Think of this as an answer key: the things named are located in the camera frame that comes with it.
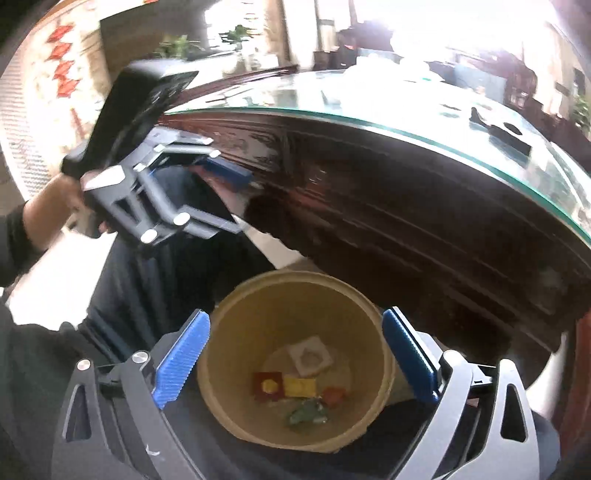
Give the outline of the person left hand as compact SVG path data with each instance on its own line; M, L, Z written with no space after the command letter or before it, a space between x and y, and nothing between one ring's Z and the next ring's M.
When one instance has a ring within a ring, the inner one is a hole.
M98 174L98 171L90 171L77 180L59 173L25 204L23 225L38 251L46 251L52 245L73 214L92 213L85 204L83 190Z

